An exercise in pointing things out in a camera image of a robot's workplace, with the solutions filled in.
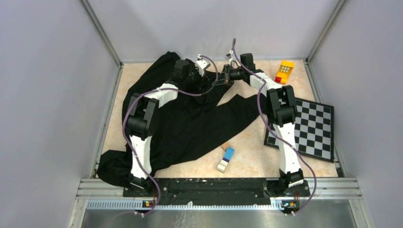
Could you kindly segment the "black jacket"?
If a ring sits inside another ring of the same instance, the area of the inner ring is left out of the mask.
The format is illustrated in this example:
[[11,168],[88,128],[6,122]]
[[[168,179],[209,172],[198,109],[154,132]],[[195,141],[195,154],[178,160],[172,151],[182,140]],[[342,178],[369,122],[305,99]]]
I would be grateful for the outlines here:
[[[131,96],[161,86],[173,72],[180,56],[167,52],[160,56],[127,91],[122,104],[122,123]],[[216,85],[208,94],[192,97],[179,93],[178,98],[165,104],[158,116],[156,133],[151,140],[152,176],[171,165],[194,161],[230,140],[259,117],[257,95],[236,94],[228,102],[217,104],[230,89]],[[130,187],[129,173],[132,151],[108,150],[101,155],[97,174],[111,185]]]

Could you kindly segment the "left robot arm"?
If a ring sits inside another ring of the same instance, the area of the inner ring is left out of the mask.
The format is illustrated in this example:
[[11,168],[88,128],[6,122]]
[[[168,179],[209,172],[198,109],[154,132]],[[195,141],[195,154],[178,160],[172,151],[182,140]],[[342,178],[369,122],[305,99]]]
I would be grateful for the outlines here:
[[160,108],[177,99],[178,93],[202,96],[210,92],[218,79],[215,78],[206,91],[197,88],[191,93],[188,87],[194,83],[199,86],[206,76],[206,69],[213,64],[212,60],[203,55],[198,56],[194,65],[186,60],[178,60],[168,81],[151,91],[132,95],[122,131],[133,157],[129,183],[140,196],[149,195],[153,188],[150,175],[152,171],[150,147],[152,136],[158,127]]

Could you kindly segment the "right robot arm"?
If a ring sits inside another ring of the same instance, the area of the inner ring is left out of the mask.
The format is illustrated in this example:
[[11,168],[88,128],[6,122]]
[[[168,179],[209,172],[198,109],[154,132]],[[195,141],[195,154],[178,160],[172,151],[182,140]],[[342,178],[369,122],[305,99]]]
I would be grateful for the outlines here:
[[280,150],[278,188],[283,195],[291,196],[304,183],[295,142],[297,104],[293,87],[281,85],[262,70],[256,69],[251,53],[237,57],[231,50],[226,58],[229,61],[223,70],[226,82],[243,80],[266,97],[266,116],[274,127],[272,133],[278,140]]

